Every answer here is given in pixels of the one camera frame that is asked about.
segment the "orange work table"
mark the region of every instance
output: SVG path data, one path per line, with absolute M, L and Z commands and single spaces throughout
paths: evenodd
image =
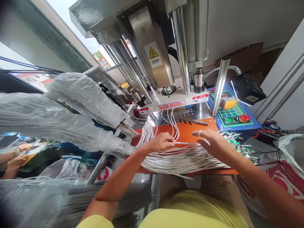
M 198 130 L 206 130 L 211 129 L 213 131 L 218 131 L 218 127 L 216 126 L 216 123 L 214 122 L 213 118 L 203 119 L 202 121 L 208 122 L 208 126 L 199 125 L 199 124 L 193 124 L 190 123 L 178 123 L 177 127 L 180 130 L 180 136 L 178 138 L 179 142 L 186 142 L 186 143 L 195 143 L 198 137 L 195 137 L 191 135 L 193 131 Z M 139 134 L 142 133 L 141 129 L 136 129 L 136 132 Z M 172 134 L 172 128 L 170 124 L 158 126 L 157 134 L 161 132 L 169 132 L 169 134 Z M 140 136 L 133 138 L 131 141 L 132 146 L 136 146 L 139 142 Z M 137 173 L 145 173 L 145 174 L 154 174 L 154 172 L 151 172 L 149 170 L 146 170 L 142 166 L 137 170 Z M 200 174 L 217 174 L 217 175 L 234 175 L 238 174 L 237 171 L 231 168 L 216 168 L 216 169 L 207 169 L 207 170 L 201 170 L 198 172 L 190 173 L 187 176 L 194 176 L 194 175 L 200 175 Z

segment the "yellow shirt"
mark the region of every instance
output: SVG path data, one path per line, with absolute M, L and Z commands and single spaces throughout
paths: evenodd
M 92 215 L 77 226 L 85 227 L 113 228 L 113 225 L 101 215 Z M 194 190 L 186 190 L 164 202 L 161 209 L 153 210 L 139 225 L 139 228 L 155 227 L 248 228 L 248 225 L 238 211 L 227 203 Z

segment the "hand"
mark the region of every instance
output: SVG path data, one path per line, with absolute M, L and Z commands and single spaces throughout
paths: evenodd
M 205 131 L 201 130 L 200 132 L 195 131 L 192 133 L 192 135 L 198 136 L 198 133 L 200 137 L 208 140 L 210 145 L 204 140 L 197 140 L 197 142 L 201 144 L 209 154 L 225 163 L 226 165 L 230 166 L 231 168 L 233 168 L 233 166 L 236 166 L 239 163 L 240 159 L 243 158 L 243 156 L 241 156 L 235 150 L 235 148 L 226 141 L 223 136 L 217 134 L 216 132 L 207 129 Z
M 7 169 L 19 169 L 20 166 L 26 161 L 26 155 L 19 155 L 18 157 L 14 158 L 13 160 L 7 163 Z
M 173 147 L 175 140 L 174 138 L 168 133 L 159 133 L 155 138 L 151 139 L 149 142 L 142 145 L 140 148 L 149 153 L 158 152 L 165 148 Z
M 22 144 L 18 148 L 20 150 L 20 153 L 22 153 L 23 151 L 25 151 L 29 148 L 29 144 Z

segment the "control panel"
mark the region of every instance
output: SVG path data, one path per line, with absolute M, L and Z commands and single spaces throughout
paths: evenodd
M 212 102 L 214 102 L 215 88 L 209 90 L 209 93 L 210 99 L 212 100 Z M 233 95 L 229 90 L 224 90 L 222 93 L 222 97 L 233 97 Z M 221 107 L 219 107 L 218 115 L 224 128 L 253 124 L 253 122 L 250 120 L 250 117 L 238 103 L 230 109 L 222 109 Z

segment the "green button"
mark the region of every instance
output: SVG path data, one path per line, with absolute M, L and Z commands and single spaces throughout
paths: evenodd
M 227 119 L 226 119 L 226 122 L 227 122 L 228 124 L 231 123 L 231 121 L 232 121 L 231 118 L 227 118 Z

